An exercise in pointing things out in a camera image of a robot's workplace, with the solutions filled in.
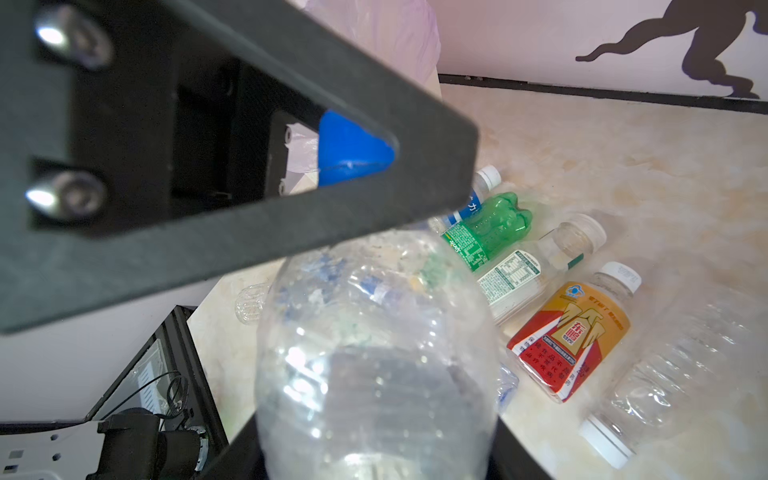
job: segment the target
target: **screw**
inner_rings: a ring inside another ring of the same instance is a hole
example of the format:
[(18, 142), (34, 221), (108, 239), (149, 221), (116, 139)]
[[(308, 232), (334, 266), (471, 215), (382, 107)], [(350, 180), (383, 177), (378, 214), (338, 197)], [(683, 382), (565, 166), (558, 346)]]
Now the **screw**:
[(60, 170), (40, 177), (26, 193), (29, 203), (41, 214), (60, 222), (87, 220), (107, 200), (107, 189), (86, 171)]
[(107, 33), (73, 5), (40, 8), (35, 16), (35, 33), (58, 57), (88, 70), (100, 70), (114, 60), (114, 47)]

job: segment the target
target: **red and yellow label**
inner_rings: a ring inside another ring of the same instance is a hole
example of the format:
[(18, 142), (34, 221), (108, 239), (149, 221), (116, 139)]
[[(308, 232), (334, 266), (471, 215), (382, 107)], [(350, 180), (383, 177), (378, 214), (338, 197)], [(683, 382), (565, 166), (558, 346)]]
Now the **red and yellow label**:
[(627, 315), (608, 296), (570, 282), (533, 315), (507, 348), (565, 402), (629, 327)]

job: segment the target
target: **white plastic bag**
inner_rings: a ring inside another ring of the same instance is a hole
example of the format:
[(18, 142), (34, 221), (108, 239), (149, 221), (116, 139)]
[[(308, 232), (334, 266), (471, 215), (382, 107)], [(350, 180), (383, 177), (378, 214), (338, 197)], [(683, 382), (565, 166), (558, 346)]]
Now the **white plastic bag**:
[(440, 37), (426, 0), (309, 0), (304, 11), (419, 84), (437, 66)]

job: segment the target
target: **bottle cap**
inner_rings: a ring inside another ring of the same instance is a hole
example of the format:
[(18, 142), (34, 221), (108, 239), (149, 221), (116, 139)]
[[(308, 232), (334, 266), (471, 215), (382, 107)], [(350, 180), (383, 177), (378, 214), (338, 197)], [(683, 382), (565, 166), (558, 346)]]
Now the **bottle cap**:
[(640, 278), (636, 271), (619, 262), (606, 263), (600, 269), (600, 273), (610, 275), (622, 282), (632, 293), (637, 292), (637, 289), (643, 283), (643, 279)]
[(578, 434), (584, 437), (603, 458), (615, 469), (619, 469), (634, 455), (619, 437), (594, 415), (590, 415), (579, 427)]
[(493, 190), (502, 184), (502, 175), (493, 165), (488, 165), (478, 170), (478, 174), (488, 186), (488, 191)]
[(573, 214), (565, 223), (570, 223), (589, 237), (589, 240), (592, 242), (592, 253), (597, 252), (600, 247), (605, 245), (608, 239), (608, 235), (605, 233), (603, 226), (600, 225), (600, 222), (589, 215)]

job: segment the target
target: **black baseboard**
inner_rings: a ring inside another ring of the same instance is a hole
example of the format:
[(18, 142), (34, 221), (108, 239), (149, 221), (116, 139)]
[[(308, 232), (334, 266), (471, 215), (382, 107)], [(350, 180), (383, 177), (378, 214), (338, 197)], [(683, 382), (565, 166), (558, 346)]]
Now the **black baseboard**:
[(682, 107), (713, 108), (716, 110), (743, 111), (768, 115), (768, 101), (743, 100), (724, 97), (693, 97), (689, 95), (654, 94), (639, 91), (602, 90), (600, 88), (558, 87), (528, 83), (527, 81), (502, 80), (499, 78), (469, 77), (464, 75), (439, 75), (440, 83), (468, 85), (484, 88), (507, 88), (548, 94), (577, 95), (579, 97), (611, 98), (614, 100), (643, 101), (650, 104), (680, 105)]

